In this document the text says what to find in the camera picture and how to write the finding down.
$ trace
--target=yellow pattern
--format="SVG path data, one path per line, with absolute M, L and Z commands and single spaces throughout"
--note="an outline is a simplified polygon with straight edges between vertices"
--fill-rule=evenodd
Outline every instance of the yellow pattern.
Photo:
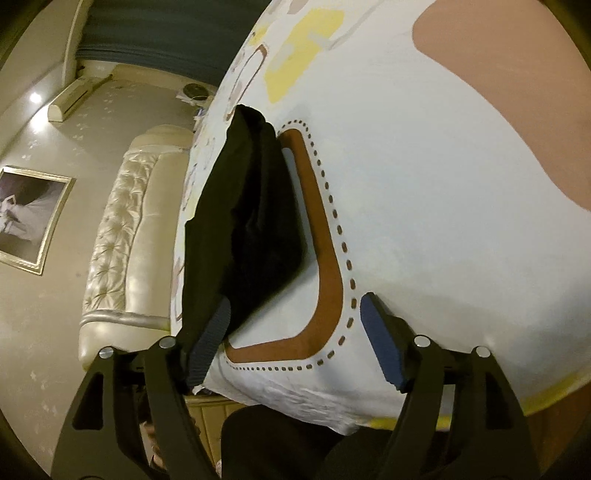
M 267 30 L 269 30 L 269 25 L 261 25 L 260 27 L 255 27 L 253 31 L 254 35 L 248 41 L 248 44 L 250 46 L 258 45 L 267 33 Z
M 281 100 L 306 71 L 322 46 L 318 38 L 328 42 L 343 24 L 345 13 L 341 10 L 316 8 L 300 20 L 285 43 L 270 62 L 265 81 L 271 103 Z

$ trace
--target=brown printed trim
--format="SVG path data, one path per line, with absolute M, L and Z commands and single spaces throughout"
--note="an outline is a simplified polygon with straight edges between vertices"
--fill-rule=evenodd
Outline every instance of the brown printed trim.
M 289 129 L 279 136 L 281 146 L 295 158 L 316 259 L 319 292 L 316 310 L 306 327 L 295 337 L 234 348 L 226 343 L 226 356 L 235 364 L 304 360 L 316 355 L 334 333 L 343 311 L 343 279 L 330 235 L 320 189 L 300 131 Z
M 259 70 L 261 69 L 262 65 L 265 63 L 265 59 L 267 58 L 267 55 L 269 54 L 267 48 L 262 44 L 259 45 L 258 48 L 254 52 L 252 52 L 251 56 L 248 57 L 246 62 L 244 62 L 244 65 L 242 66 L 242 70 L 240 70 L 238 77 L 236 77 L 236 80 L 234 81 L 234 86 L 232 86 L 232 90 L 230 90 L 230 98 L 232 97 L 232 93 L 234 92 L 234 89 L 236 88 L 236 85 L 238 84 L 238 80 L 240 80 L 240 77 L 242 76 L 242 72 L 244 72 L 244 68 L 246 68 L 246 65 L 248 65 L 248 62 L 251 61 L 251 58 L 253 58 L 254 55 L 256 55 L 256 53 L 258 51 L 260 51 L 262 53 L 262 62 L 258 66 L 258 68 L 256 69 L 255 74 L 251 77 L 251 79 L 248 81 L 248 83 L 244 87 L 244 90 L 240 94 L 240 97 L 238 97 L 238 100 L 236 100 L 236 105 L 240 104 L 240 100 L 242 100 L 242 97 L 244 96 L 244 94 L 246 93 L 248 88 L 250 87 L 250 85 L 251 85 L 252 81 L 254 80 L 254 78 L 256 77 L 256 75 L 259 73 Z M 226 115 L 226 122 L 228 120 L 230 120 L 232 115 L 234 114 L 234 110 L 236 109 L 236 105 L 234 105 L 232 107 L 232 110 Z

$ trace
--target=leg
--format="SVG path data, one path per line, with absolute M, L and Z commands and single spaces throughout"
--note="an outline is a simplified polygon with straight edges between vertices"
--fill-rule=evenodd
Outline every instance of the leg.
M 234 412 L 222 429 L 223 480 L 312 480 L 343 436 L 261 405 Z

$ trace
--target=ceiling light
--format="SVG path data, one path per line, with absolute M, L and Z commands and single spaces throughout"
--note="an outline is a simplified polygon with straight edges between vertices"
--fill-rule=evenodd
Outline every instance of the ceiling light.
M 34 92 L 29 97 L 29 100 L 32 101 L 33 103 L 41 103 L 41 101 L 43 99 L 41 98 L 41 95 L 39 95 L 37 92 Z

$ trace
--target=beige skin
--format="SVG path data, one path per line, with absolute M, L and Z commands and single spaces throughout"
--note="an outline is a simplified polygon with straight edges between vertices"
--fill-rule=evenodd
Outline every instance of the beige skin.
M 197 427 L 197 422 L 195 421 L 194 418 L 191 418 L 191 419 L 192 419 L 193 423 L 195 424 L 195 429 L 197 430 L 197 435 L 199 435 L 200 430 L 199 430 L 199 427 Z M 160 447 L 158 446 L 158 440 L 156 439 L 156 429 L 154 428 L 154 425 L 151 423 L 145 422 L 142 424 L 142 427 L 143 427 L 144 431 L 146 432 L 148 439 L 150 440 L 150 444 L 152 446 L 152 452 L 154 454 L 155 465 L 163 470 L 166 470 L 164 460 L 162 459 L 162 453 L 160 452 Z

